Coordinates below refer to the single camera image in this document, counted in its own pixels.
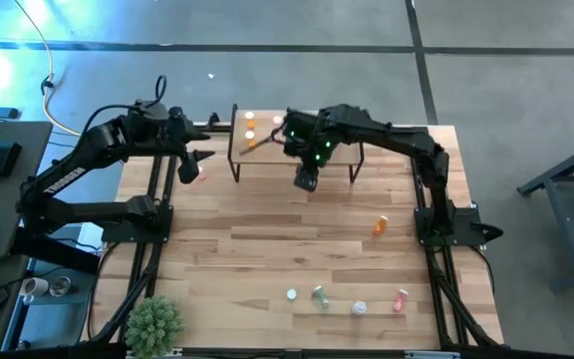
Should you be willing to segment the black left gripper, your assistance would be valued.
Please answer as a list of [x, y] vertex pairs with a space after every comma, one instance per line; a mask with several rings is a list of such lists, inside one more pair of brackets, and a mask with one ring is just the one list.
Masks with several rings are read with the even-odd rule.
[[[166, 141], [171, 147], [185, 151], [186, 145], [193, 141], [207, 141], [210, 135], [193, 128], [191, 121], [185, 116], [181, 107], [171, 107], [168, 110], [168, 122], [165, 130]], [[192, 183], [200, 174], [198, 163], [214, 155], [214, 151], [198, 151], [183, 153], [180, 167], [177, 170], [181, 183]]]

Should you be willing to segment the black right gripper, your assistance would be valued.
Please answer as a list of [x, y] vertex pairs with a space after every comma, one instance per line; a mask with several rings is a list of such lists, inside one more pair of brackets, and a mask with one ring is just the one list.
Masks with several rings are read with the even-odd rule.
[[[283, 153], [301, 159], [303, 165], [323, 168], [331, 159], [339, 141], [326, 133], [326, 121], [318, 116], [288, 110], [284, 117]], [[308, 192], [317, 188], [319, 170], [298, 167], [294, 185]]]

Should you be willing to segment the teal medicine bottle red pill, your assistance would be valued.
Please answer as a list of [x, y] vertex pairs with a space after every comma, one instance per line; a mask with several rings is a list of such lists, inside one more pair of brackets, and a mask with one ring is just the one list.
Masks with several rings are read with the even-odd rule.
[[312, 297], [317, 299], [323, 308], [329, 307], [330, 300], [329, 300], [327, 294], [325, 293], [322, 285], [318, 285], [318, 286], [313, 288]]

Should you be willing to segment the green artificial plant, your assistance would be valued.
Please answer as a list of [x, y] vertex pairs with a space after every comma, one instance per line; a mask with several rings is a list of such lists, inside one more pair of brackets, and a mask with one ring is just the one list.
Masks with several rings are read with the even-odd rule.
[[138, 359], [152, 359], [170, 352], [183, 331], [181, 312], [165, 297], [153, 296], [130, 312], [126, 344]]

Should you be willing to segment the metal cup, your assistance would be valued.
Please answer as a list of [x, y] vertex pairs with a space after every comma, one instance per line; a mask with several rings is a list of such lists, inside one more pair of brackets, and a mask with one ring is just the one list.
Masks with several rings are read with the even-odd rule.
[[59, 276], [51, 281], [49, 292], [54, 297], [62, 297], [68, 294], [72, 288], [73, 284], [68, 276]]

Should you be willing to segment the wooden shelf black metal frame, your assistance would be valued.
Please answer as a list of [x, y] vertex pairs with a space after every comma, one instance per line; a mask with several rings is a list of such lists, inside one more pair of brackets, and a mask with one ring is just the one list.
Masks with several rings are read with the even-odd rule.
[[[245, 139], [245, 132], [248, 130], [244, 114], [246, 112], [255, 114], [255, 146], [248, 148]], [[231, 132], [228, 138], [227, 158], [234, 179], [240, 180], [241, 165], [292, 165], [300, 164], [298, 158], [291, 158], [283, 153], [283, 145], [269, 141], [260, 146], [260, 142], [267, 139], [272, 130], [280, 125], [272, 122], [274, 116], [286, 115], [285, 110], [241, 110], [236, 104], [232, 105], [231, 111]], [[365, 160], [364, 147], [359, 144], [350, 146], [339, 144], [333, 152], [331, 159], [327, 162], [329, 166], [346, 166], [349, 168], [350, 183], [353, 183], [358, 176], [358, 172]]]

